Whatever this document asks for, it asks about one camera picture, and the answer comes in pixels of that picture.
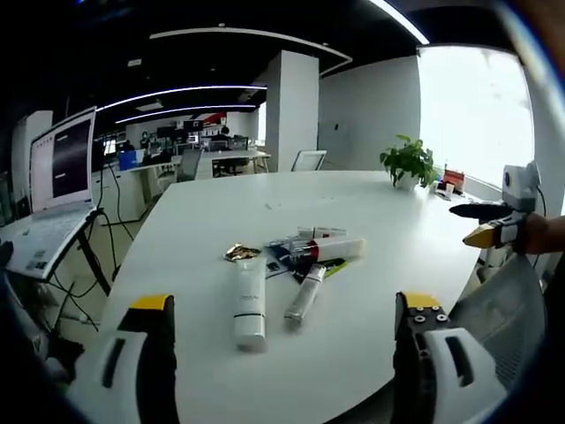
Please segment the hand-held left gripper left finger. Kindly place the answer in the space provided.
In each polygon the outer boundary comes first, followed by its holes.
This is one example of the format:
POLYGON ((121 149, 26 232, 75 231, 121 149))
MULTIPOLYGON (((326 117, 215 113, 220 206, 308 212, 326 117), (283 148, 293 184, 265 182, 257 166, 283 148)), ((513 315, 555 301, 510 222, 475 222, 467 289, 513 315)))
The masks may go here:
POLYGON ((79 356, 67 397, 88 423, 176 423, 175 301, 135 300, 79 356))

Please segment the person's right hand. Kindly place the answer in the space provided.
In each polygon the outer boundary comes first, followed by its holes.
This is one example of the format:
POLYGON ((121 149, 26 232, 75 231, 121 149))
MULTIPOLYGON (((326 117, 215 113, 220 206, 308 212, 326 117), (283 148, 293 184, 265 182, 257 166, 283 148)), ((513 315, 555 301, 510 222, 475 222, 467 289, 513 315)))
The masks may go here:
POLYGON ((531 214, 526 220, 525 251, 528 254, 563 253, 565 216, 545 218, 531 214))

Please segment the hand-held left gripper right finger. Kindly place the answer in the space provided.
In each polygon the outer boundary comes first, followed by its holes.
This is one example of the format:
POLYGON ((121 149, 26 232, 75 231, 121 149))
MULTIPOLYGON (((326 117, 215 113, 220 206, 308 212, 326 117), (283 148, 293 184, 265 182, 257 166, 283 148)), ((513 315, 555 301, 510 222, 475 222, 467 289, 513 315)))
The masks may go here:
POLYGON ((395 296, 394 423, 481 423, 507 396, 491 354, 432 296, 395 296))

